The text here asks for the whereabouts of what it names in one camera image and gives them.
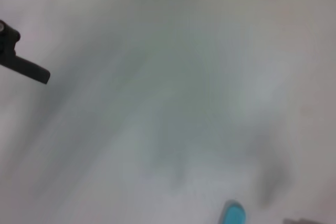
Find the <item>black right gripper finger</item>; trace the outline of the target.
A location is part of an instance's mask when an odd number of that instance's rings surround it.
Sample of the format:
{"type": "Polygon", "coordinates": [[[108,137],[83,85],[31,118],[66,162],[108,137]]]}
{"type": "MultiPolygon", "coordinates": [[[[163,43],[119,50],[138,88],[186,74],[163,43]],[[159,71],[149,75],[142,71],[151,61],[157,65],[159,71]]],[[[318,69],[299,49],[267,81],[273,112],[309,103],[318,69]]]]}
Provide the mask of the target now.
{"type": "Polygon", "coordinates": [[[15,46],[19,41],[20,33],[1,20],[1,66],[47,84],[50,78],[50,72],[47,69],[16,54],[15,46]]]}

